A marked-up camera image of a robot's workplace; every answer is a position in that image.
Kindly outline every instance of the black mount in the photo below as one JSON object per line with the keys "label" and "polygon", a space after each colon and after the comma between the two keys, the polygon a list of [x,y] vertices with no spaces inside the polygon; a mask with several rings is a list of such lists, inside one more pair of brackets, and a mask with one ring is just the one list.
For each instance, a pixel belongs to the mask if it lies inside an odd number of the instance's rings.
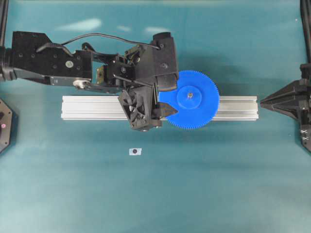
{"label": "black mount", "polygon": [[12,110],[0,99],[0,152],[10,144]]}
{"label": "black mount", "polygon": [[260,102],[261,107],[287,115],[300,125],[302,145],[311,151],[311,3],[300,1],[300,12],[306,42],[307,64],[300,66],[301,79],[269,95]]}

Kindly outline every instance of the wire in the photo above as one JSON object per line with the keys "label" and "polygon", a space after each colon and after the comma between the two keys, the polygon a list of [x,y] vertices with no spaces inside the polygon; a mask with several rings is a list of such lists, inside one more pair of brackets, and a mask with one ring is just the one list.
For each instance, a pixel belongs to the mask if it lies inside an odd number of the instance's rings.
{"label": "wire", "polygon": [[123,39],[121,37],[117,37],[117,36],[114,36],[114,35],[102,34],[102,33],[88,33],[88,34],[80,35],[80,36],[77,36],[77,37],[75,37],[75,38],[73,38],[73,39],[71,39],[69,41],[66,41],[66,42],[62,43],[61,45],[66,45],[66,44],[69,44],[69,43],[71,43],[71,42],[73,42],[75,40],[79,40],[79,39],[82,39],[82,38],[85,38],[85,37],[89,37],[89,36],[107,37],[107,38],[111,38],[111,39],[120,40],[120,41],[129,43],[129,44],[149,46],[149,47],[155,48],[157,50],[160,49],[158,46],[155,46],[155,45],[150,45],[150,44],[146,44],[146,43],[142,43],[142,42],[136,42],[136,41],[131,41],[131,40],[126,40],[126,39]]}
{"label": "wire", "polygon": [[301,19],[302,19],[302,25],[303,25],[303,32],[305,35],[308,63],[311,62],[310,11],[311,11],[311,6],[310,6],[309,0],[301,0],[300,1],[300,13],[301,13]]}

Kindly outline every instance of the teal table surface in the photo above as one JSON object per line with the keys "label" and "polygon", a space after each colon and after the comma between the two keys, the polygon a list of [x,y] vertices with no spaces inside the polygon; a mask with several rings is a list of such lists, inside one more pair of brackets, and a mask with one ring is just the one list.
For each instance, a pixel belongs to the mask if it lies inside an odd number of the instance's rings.
{"label": "teal table surface", "polygon": [[[13,31],[147,43],[170,31],[179,69],[207,74],[221,95],[262,99],[299,79],[306,62],[298,0],[12,0],[6,47]],[[105,53],[131,47],[93,37],[68,48],[85,41]],[[255,122],[193,131],[166,122],[148,133],[127,121],[63,121],[62,96],[88,94],[0,84],[14,111],[11,145],[0,155],[1,233],[310,232],[311,154],[291,118],[260,108]]]}

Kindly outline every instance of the screw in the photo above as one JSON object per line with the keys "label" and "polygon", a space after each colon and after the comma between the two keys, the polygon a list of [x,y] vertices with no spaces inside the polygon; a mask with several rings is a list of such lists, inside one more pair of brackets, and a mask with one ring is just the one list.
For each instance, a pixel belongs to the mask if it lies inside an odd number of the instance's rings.
{"label": "screw", "polygon": [[121,67],[121,72],[122,72],[123,74],[125,74],[125,73],[126,73],[126,68],[125,68],[125,67]]}
{"label": "screw", "polygon": [[167,69],[169,66],[166,63],[162,63],[161,67],[164,68],[164,69]]}
{"label": "screw", "polygon": [[66,61],[65,63],[67,68],[72,68],[73,67],[73,62],[72,61]]}

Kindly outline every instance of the robotic arm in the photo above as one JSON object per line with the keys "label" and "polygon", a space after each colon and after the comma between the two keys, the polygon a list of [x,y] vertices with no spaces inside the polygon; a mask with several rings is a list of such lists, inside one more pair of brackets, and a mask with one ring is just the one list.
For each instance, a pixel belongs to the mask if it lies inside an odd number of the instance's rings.
{"label": "robotic arm", "polygon": [[[103,36],[137,44],[124,55],[96,52],[89,43],[71,53],[65,45],[87,36]],[[103,63],[93,80],[92,62]],[[46,85],[74,86],[108,94],[121,93],[119,102],[130,127],[148,131],[162,125],[161,118],[177,113],[158,101],[159,91],[177,88],[178,66],[170,33],[153,36],[150,44],[90,33],[62,44],[44,33],[13,32],[12,48],[0,46],[0,81],[27,79]]]}

